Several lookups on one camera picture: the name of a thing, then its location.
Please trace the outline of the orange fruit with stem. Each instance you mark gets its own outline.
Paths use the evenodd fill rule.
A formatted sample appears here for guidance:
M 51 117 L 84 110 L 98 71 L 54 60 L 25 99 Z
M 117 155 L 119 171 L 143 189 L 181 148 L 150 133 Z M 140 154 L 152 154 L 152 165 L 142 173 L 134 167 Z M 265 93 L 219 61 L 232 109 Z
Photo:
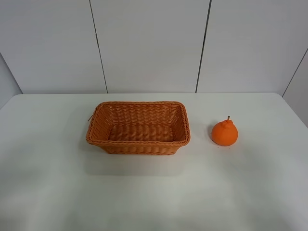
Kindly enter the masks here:
M 211 140 L 219 146 L 231 146 L 238 139 L 238 130 L 230 116 L 215 124 L 211 131 Z

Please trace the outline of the orange wicker basket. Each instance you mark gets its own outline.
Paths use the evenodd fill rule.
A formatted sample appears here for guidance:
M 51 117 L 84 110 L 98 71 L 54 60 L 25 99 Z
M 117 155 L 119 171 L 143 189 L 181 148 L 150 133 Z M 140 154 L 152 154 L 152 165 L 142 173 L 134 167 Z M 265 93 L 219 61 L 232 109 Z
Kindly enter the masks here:
M 172 155 L 190 138 L 185 106 L 176 101 L 103 102 L 86 134 L 109 154 Z

